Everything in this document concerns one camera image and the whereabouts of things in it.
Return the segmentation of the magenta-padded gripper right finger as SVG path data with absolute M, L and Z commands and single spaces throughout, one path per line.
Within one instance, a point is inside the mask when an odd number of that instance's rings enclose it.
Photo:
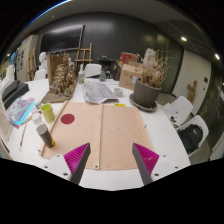
M 148 185 L 180 169 L 180 166 L 167 155 L 159 155 L 137 143 L 132 146 L 132 154 L 136 160 L 143 185 Z

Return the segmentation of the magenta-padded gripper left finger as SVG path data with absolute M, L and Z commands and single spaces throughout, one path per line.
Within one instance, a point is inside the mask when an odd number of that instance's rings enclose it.
M 90 144 L 86 143 L 65 155 L 56 154 L 42 166 L 42 169 L 78 185 L 90 152 Z

